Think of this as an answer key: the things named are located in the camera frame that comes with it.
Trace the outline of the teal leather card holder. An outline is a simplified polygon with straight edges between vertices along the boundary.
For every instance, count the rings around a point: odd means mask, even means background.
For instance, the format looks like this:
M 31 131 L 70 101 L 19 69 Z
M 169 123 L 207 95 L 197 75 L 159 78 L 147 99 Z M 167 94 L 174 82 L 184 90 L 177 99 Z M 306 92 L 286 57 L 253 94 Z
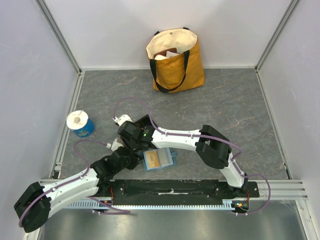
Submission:
M 163 168 L 176 165 L 176 158 L 178 154 L 172 148 L 166 147 L 166 148 L 158 148 L 158 149 L 152 149 L 147 151 L 153 151 L 153 150 L 157 151 L 160 167 L 154 168 L 154 169 L 147 169 L 146 161 L 144 159 L 142 162 L 143 162 L 144 169 L 146 171 L 153 171 L 153 170 L 163 169 Z

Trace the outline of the black plastic tray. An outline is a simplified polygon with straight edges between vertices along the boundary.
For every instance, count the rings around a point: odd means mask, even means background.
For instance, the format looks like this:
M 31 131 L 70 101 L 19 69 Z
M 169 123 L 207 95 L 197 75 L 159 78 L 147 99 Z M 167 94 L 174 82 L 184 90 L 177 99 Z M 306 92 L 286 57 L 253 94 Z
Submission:
M 144 131 L 146 128 L 155 130 L 158 125 L 151 121 L 150 116 L 146 114 L 134 122 L 135 131 Z

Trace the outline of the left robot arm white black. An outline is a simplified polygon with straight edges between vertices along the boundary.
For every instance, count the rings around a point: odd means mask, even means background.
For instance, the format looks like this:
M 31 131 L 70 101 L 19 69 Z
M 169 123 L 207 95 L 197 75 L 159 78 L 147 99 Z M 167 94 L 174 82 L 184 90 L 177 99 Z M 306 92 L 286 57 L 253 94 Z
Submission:
M 71 177 L 47 185 L 30 184 L 14 204 L 18 226 L 26 233 L 33 232 L 73 202 L 96 194 L 106 196 L 110 180 L 123 169 L 134 169 L 142 159 L 141 154 L 120 147 Z

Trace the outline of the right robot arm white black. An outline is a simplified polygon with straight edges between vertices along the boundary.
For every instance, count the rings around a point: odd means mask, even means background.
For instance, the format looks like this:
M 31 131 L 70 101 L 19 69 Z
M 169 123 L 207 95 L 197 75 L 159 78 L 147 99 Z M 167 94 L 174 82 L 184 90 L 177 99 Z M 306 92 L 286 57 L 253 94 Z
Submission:
M 236 163 L 237 155 L 232 153 L 236 146 L 212 126 L 182 131 L 128 120 L 117 125 L 117 134 L 132 150 L 175 148 L 195 152 L 208 167 L 220 170 L 233 196 L 240 197 L 247 191 L 246 175 Z

